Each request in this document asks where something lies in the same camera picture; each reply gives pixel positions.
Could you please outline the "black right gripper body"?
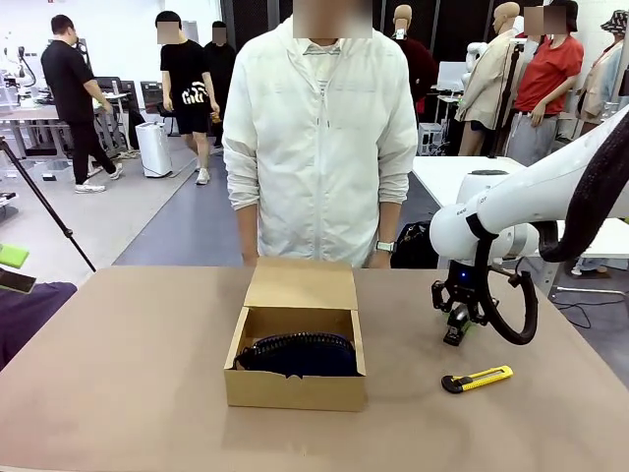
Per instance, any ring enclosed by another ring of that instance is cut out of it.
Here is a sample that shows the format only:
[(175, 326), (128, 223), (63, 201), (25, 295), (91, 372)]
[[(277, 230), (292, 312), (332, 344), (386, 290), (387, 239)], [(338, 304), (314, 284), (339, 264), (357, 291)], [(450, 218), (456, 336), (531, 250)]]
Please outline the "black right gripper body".
[(455, 303), (478, 306), (478, 278), (478, 271), (472, 265), (450, 263), (445, 281), (445, 289), (448, 294), (446, 307), (452, 308)]

